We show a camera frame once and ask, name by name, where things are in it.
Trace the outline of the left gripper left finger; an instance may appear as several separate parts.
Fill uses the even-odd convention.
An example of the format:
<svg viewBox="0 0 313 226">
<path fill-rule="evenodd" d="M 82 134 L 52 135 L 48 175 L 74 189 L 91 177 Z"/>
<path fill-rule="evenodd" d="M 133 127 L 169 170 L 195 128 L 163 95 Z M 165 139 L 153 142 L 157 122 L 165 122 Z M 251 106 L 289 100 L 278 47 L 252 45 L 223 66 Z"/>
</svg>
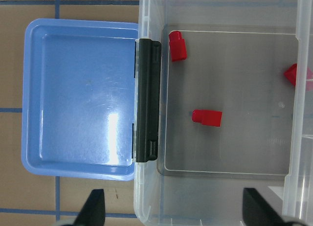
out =
<svg viewBox="0 0 313 226">
<path fill-rule="evenodd" d="M 103 226 L 106 219 L 104 189 L 91 191 L 74 221 L 75 226 Z"/>
</svg>

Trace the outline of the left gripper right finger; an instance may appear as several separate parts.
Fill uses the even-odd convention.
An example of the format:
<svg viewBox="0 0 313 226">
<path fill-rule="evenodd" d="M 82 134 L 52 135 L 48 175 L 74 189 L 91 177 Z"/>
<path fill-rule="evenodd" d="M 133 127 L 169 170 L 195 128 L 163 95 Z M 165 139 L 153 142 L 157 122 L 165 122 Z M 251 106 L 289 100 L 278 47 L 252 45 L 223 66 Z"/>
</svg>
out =
<svg viewBox="0 0 313 226">
<path fill-rule="evenodd" d="M 284 226 L 285 221 L 255 188 L 243 189 L 242 217 L 246 226 Z"/>
</svg>

